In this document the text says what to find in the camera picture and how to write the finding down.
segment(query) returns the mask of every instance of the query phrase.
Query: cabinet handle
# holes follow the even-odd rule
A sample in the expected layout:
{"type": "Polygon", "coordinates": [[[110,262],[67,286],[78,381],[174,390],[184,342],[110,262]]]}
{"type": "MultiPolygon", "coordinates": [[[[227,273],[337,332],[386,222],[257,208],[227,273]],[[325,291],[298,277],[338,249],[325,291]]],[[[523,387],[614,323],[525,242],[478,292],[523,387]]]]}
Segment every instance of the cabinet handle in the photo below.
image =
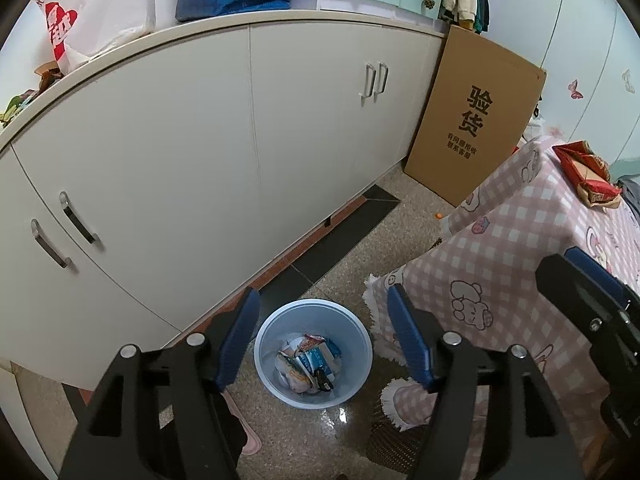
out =
{"type": "Polygon", "coordinates": [[[369,83],[369,92],[366,94],[360,94],[360,97],[362,97],[363,99],[366,99],[373,95],[373,85],[376,82],[376,68],[371,63],[367,63],[367,71],[365,72],[365,84],[367,83],[367,79],[369,78],[369,70],[373,72],[373,75],[371,76],[371,82],[369,83]]]}
{"type": "Polygon", "coordinates": [[[38,221],[35,218],[31,220],[31,233],[37,243],[39,243],[40,247],[42,247],[60,267],[64,269],[66,266],[71,264],[71,258],[62,258],[56,250],[49,245],[49,242],[44,239],[40,230],[40,224],[38,224],[38,221]]]}
{"type": "Polygon", "coordinates": [[[382,78],[382,88],[380,90],[376,90],[374,92],[375,95],[382,94],[385,91],[385,88],[386,88],[386,78],[389,77],[389,67],[386,64],[381,62],[380,63],[380,72],[382,72],[383,68],[385,69],[385,76],[382,78]]]}
{"type": "Polygon", "coordinates": [[[80,221],[80,219],[76,216],[74,211],[71,209],[71,205],[69,203],[69,197],[66,195],[64,191],[60,193],[60,205],[62,206],[62,211],[64,211],[65,215],[69,217],[69,220],[71,220],[71,223],[76,227],[76,229],[80,231],[80,234],[84,238],[86,238],[86,241],[89,242],[90,244],[94,243],[97,238],[97,235],[91,234],[88,231],[88,229],[84,227],[84,225],[82,225],[82,222],[80,221]]]}

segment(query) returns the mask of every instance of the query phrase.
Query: white plastic bucket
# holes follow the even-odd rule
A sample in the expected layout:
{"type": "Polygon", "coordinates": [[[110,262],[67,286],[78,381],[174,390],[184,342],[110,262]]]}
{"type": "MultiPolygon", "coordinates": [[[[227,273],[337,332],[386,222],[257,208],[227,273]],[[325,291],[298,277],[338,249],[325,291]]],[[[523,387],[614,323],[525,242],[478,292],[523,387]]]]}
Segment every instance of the white plastic bucket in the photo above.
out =
{"type": "Polygon", "coordinates": [[[371,370],[373,350],[367,329],[349,310],[326,300],[298,300],[281,306],[262,324],[254,360],[260,380],[282,402],[302,410],[324,410],[350,399],[362,387],[371,370]],[[342,351],[342,370],[330,392],[294,393],[276,370],[277,352],[305,333],[327,337],[342,351]]]}

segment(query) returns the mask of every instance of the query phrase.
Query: metal bolt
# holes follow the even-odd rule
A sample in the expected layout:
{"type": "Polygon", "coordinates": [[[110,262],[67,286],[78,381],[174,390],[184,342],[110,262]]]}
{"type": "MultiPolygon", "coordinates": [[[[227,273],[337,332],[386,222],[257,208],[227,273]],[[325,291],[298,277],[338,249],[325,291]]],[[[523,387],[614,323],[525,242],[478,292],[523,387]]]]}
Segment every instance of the metal bolt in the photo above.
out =
{"type": "Polygon", "coordinates": [[[445,332],[442,340],[448,345],[456,346],[462,343],[462,336],[458,332],[445,332]]]}
{"type": "Polygon", "coordinates": [[[194,332],[193,334],[189,334],[187,337],[187,345],[189,346],[200,346],[204,341],[204,334],[201,334],[200,332],[194,332]]]}
{"type": "Polygon", "coordinates": [[[597,332],[598,330],[600,330],[601,326],[602,320],[599,317],[594,317],[589,323],[589,330],[591,330],[592,332],[597,332]]]}
{"type": "Polygon", "coordinates": [[[513,345],[511,353],[518,359],[524,359],[527,356],[527,349],[522,345],[513,345]]]}
{"type": "Polygon", "coordinates": [[[120,349],[120,355],[125,359],[133,357],[138,352],[138,349],[133,345],[126,345],[120,349]]]}

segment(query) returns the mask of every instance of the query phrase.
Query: pink checkered tablecloth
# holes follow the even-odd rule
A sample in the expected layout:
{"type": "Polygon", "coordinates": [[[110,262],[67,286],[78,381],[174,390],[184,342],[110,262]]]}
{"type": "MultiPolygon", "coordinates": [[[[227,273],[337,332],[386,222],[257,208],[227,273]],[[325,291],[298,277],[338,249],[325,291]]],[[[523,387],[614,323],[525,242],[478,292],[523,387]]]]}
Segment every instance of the pink checkered tablecloth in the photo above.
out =
{"type": "MultiPolygon", "coordinates": [[[[476,346],[505,350],[520,343],[535,356],[580,450],[603,428],[607,383],[591,362],[587,339],[536,289],[540,260],[578,246],[640,292],[640,226],[626,203],[587,208],[540,137],[492,173],[449,217],[444,241],[386,276],[367,280],[376,352],[405,363],[386,311],[386,291],[402,283],[417,308],[476,346]]],[[[435,394],[409,380],[382,393],[385,413],[402,430],[424,424],[435,394]]],[[[488,390],[479,388],[476,422],[465,462],[472,478],[481,449],[488,390]]]]}

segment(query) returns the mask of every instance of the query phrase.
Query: cardboard box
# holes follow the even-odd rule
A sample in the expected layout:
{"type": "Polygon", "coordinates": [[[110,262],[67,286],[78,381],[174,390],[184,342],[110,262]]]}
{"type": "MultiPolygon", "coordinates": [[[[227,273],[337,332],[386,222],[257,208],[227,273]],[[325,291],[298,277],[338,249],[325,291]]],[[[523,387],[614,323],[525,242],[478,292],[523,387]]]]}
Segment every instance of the cardboard box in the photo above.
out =
{"type": "Polygon", "coordinates": [[[513,153],[545,79],[510,50],[451,27],[404,172],[458,206],[513,153]]]}

